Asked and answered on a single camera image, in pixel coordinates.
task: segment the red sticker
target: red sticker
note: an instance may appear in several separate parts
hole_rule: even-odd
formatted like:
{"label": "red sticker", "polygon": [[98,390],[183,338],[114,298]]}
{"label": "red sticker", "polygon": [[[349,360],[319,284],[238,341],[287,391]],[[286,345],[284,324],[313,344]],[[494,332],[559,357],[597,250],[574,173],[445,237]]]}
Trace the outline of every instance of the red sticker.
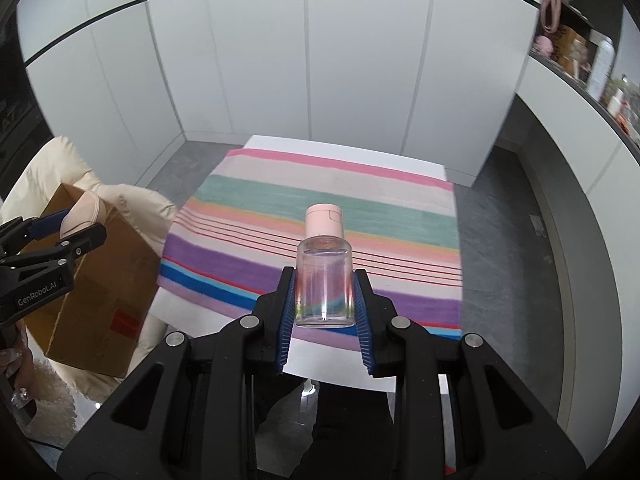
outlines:
{"label": "red sticker", "polygon": [[124,337],[135,339],[140,333],[142,322],[121,310],[116,310],[116,313],[113,315],[113,321],[111,321],[110,328]]}

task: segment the person's hand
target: person's hand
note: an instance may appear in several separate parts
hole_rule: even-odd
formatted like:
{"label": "person's hand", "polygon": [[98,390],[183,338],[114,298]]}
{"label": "person's hand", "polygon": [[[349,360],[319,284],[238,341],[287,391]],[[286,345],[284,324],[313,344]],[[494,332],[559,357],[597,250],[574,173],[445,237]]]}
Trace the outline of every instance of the person's hand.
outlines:
{"label": "person's hand", "polygon": [[0,373],[8,378],[15,376],[12,404],[20,409],[38,395],[38,380],[33,367],[33,354],[29,350],[24,323],[15,326],[18,337],[13,348],[0,350]]}

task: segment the transparent bottle body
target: transparent bottle body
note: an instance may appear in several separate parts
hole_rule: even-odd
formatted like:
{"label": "transparent bottle body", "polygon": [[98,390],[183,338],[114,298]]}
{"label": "transparent bottle body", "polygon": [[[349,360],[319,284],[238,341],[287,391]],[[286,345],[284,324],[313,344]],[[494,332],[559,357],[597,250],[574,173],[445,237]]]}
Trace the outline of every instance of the transparent bottle body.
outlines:
{"label": "transparent bottle body", "polygon": [[315,236],[298,246],[296,325],[344,328],[355,324],[351,245],[334,236]]}

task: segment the ribbed blue pad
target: ribbed blue pad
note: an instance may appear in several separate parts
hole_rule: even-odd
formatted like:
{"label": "ribbed blue pad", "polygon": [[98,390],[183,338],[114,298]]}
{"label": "ribbed blue pad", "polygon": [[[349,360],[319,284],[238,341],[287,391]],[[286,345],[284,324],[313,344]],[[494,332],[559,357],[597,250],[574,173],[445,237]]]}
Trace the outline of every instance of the ribbed blue pad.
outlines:
{"label": "ribbed blue pad", "polygon": [[376,367],[376,357],[373,352],[373,334],[371,333],[369,316],[367,316],[367,307],[364,304],[362,290],[360,289],[360,283],[358,282],[358,277],[355,272],[353,273],[353,300],[362,362],[367,367],[369,375],[371,375]]}
{"label": "ribbed blue pad", "polygon": [[34,220],[29,228],[31,238],[34,240],[42,240],[43,238],[60,231],[60,225],[69,211],[71,211],[71,209],[63,209],[57,213]]}
{"label": "ribbed blue pad", "polygon": [[280,321],[280,330],[278,331],[278,354],[276,356],[276,366],[278,371],[282,373],[284,365],[289,357],[289,345],[291,344],[291,331],[293,330],[293,322],[296,317],[296,305],[294,297],[294,288],[296,286],[296,275],[291,277],[289,290],[287,291],[287,299],[284,303],[284,312]]}

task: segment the gray floor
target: gray floor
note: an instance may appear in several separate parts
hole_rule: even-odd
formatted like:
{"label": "gray floor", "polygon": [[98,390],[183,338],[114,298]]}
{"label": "gray floor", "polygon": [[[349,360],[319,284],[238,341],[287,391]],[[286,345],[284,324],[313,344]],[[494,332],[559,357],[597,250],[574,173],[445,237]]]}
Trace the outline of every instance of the gray floor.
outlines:
{"label": "gray floor", "polygon": [[[231,144],[187,142],[149,185],[182,206]],[[553,416],[562,386],[558,277],[517,156],[495,148],[473,188],[456,186],[463,269],[462,328],[481,334]],[[257,435],[258,466],[287,476],[308,447],[312,426],[300,393],[282,399]]]}

